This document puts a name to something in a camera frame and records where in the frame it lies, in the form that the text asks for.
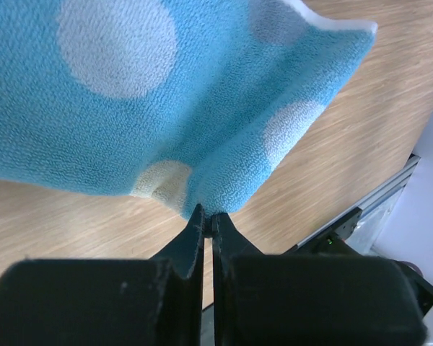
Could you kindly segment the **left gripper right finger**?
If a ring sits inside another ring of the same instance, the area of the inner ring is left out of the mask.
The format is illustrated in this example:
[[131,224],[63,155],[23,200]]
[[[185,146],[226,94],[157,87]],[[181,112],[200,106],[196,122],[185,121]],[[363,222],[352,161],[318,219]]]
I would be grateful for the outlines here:
[[211,218],[217,345],[422,345],[427,328],[396,263],[359,254],[260,252]]

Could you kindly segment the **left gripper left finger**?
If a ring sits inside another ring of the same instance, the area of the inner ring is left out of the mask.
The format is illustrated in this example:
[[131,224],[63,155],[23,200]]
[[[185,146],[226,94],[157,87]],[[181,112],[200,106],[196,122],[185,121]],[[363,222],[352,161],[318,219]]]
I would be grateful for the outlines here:
[[24,259],[0,277],[0,345],[199,345],[204,210],[149,259]]

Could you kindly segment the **blue polka dot towel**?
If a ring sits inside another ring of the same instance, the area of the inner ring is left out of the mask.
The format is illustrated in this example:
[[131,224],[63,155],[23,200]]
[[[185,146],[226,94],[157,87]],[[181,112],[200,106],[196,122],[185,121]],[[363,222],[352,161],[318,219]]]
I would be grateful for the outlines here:
[[301,1],[0,1],[0,179],[235,212],[376,32]]

